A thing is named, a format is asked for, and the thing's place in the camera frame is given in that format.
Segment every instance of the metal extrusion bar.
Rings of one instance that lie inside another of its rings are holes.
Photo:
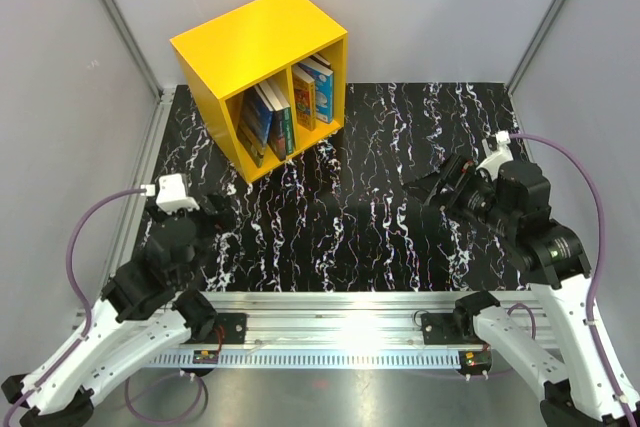
[[[544,17],[542,18],[542,21],[540,22],[540,25],[538,25],[538,29],[536,30],[536,33],[534,34],[533,39],[531,39],[531,42],[529,43],[527,50],[522,56],[522,59],[520,60],[518,67],[516,68],[515,72],[511,76],[511,79],[507,83],[507,89],[508,89],[509,95],[513,95],[515,90],[518,88],[518,84],[520,84],[522,77],[524,76],[525,72],[529,68],[529,65],[531,64],[533,58],[538,52],[538,49],[544,42],[545,37],[549,33],[549,30],[551,29],[554,22],[556,21],[556,18],[558,17],[558,14],[562,10],[562,7],[564,6],[566,1],[567,0],[553,0],[551,2],[551,5],[547,9],[547,12],[545,13]]]
[[[162,92],[162,86],[158,83],[158,80],[156,79],[153,71],[151,70],[151,67],[149,67],[147,60],[144,58],[144,55],[142,54],[142,51],[140,50],[138,43],[133,37],[133,34],[131,33],[131,30],[129,29],[127,22],[125,21],[124,16],[122,15],[122,12],[118,7],[118,4],[116,3],[115,0],[101,0],[101,1],[105,9],[107,10],[109,17],[111,17],[111,20],[113,21],[116,29],[118,30],[118,33],[122,38],[122,41],[125,43],[125,45],[127,46],[127,49],[131,53],[131,56],[133,57],[134,62],[138,66],[140,73],[145,78],[147,85],[149,86],[149,89],[151,89],[151,92],[153,93],[156,101],[160,101],[160,93]]]
[[[148,367],[165,369],[231,368],[231,369],[366,369],[415,370],[459,369],[460,357],[454,349],[388,350],[384,352],[350,353],[322,349],[224,349],[216,361],[197,360],[201,348],[171,349],[151,361]]]
[[[162,94],[160,103],[153,112],[149,129],[145,135],[145,141],[138,156],[136,171],[131,185],[148,184],[153,178],[153,169],[160,151],[164,128],[169,120],[174,95],[175,89],[166,89]],[[144,197],[137,195],[127,197],[124,213],[118,223],[117,235],[107,259],[103,282],[100,284],[99,289],[102,288],[109,275],[113,275],[120,265],[131,258],[145,201]]]
[[[336,356],[336,359],[325,361],[318,368],[364,368],[363,364],[355,361],[348,363],[350,356],[360,356],[362,359],[373,356],[376,359],[398,361],[397,364],[381,363],[380,368],[392,365],[398,368],[438,368],[437,363],[429,364],[428,359],[437,358],[443,350],[451,354],[471,348],[466,344],[425,346],[419,319],[415,323],[414,314],[427,310],[451,312],[456,299],[464,295],[465,292],[205,294],[218,313],[242,312],[248,316],[245,343],[226,345],[222,349],[225,355],[244,356],[242,358],[246,360],[225,357],[221,359],[224,366],[260,367],[255,363],[257,361],[251,363],[249,359],[259,352],[260,359],[263,355],[276,359],[274,356],[277,355],[281,368],[294,369],[308,367],[310,356],[329,355]],[[524,302],[531,307],[537,325],[536,342],[544,349],[557,349],[549,321],[531,292],[501,291],[493,292],[493,295],[500,300],[504,309],[517,302]],[[158,311],[147,322],[156,322],[162,315],[163,312]],[[531,321],[526,312],[516,310],[511,319],[521,329],[529,330]],[[139,328],[145,326],[146,323],[141,322]],[[190,367],[194,351],[216,351],[217,348],[217,344],[183,345],[164,352],[150,366]],[[304,358],[298,357],[302,355],[301,352],[305,353]]]

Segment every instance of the book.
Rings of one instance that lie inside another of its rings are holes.
[[[238,140],[258,167],[264,160],[272,120],[273,107],[261,86],[247,89],[242,99]]]
[[[330,124],[333,121],[333,71],[311,58],[298,65],[315,81],[316,118]]]
[[[317,52],[315,54],[311,54],[309,56],[309,58],[315,60],[316,62],[318,62],[321,65],[324,65],[327,69],[331,68],[331,62],[329,62],[327,59],[325,59],[324,57],[322,57],[320,54],[318,54]]]
[[[278,159],[286,160],[287,155],[293,154],[295,150],[291,106],[275,79],[268,79],[266,84],[264,90],[274,112],[269,145]]]
[[[291,72],[298,123],[313,130],[316,128],[316,83],[299,65],[294,65]]]

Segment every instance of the white cable clip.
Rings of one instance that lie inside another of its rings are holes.
[[[623,393],[622,393],[622,395],[620,395],[620,396],[614,395],[613,397],[614,397],[618,402],[620,402],[621,404],[628,404],[628,403],[629,403],[629,398],[628,398],[626,395],[624,395],[624,392],[623,392]]]
[[[142,184],[140,186],[141,189],[144,189],[144,192],[141,192],[140,195],[143,197],[155,197],[156,196],[156,186],[155,184]]]

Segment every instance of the white connector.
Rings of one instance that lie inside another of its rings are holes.
[[[144,192],[142,192],[140,194],[143,197],[155,197],[156,196],[156,186],[155,186],[155,184],[142,184],[140,186],[140,188],[145,190]]]

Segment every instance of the white bracket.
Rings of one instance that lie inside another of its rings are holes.
[[[195,199],[188,195],[186,175],[163,175],[159,183],[160,192],[156,198],[156,205],[167,214],[173,214],[180,209],[200,210]]]
[[[589,279],[575,276],[562,281],[561,288],[557,290],[538,284],[531,284],[531,290],[540,301],[556,335],[569,372],[571,398],[576,408],[594,419],[602,419],[604,415],[619,419],[624,417],[622,406],[614,396],[586,323],[585,303],[590,285]],[[600,319],[597,305],[594,316]],[[635,411],[640,396],[624,373],[604,324],[596,322],[596,325],[629,408]]]
[[[73,400],[83,380],[99,359],[113,350],[139,325],[136,322],[116,322],[118,313],[109,301],[99,300],[92,310],[93,326],[67,360],[29,397],[29,406],[37,407],[40,415],[52,414],[64,409]],[[35,382],[56,362],[76,340],[81,339],[83,324],[38,369],[23,379],[23,392],[34,388]]]
[[[85,390],[93,390],[93,406],[100,405],[118,385],[158,354],[189,340],[191,329],[184,324],[180,312],[170,310],[97,364],[82,384]]]
[[[520,329],[504,308],[484,309],[473,318],[473,328],[478,337],[500,352],[538,400],[545,398],[545,382],[555,384],[568,378],[565,365]]]
[[[478,165],[478,169],[485,169],[489,172],[491,180],[495,180],[498,177],[498,171],[502,164],[513,160],[513,155],[511,155],[511,150],[509,149],[510,143],[509,132],[506,130],[501,130],[496,134],[497,147],[495,151],[489,148],[487,139],[482,139],[482,146],[487,158]]]

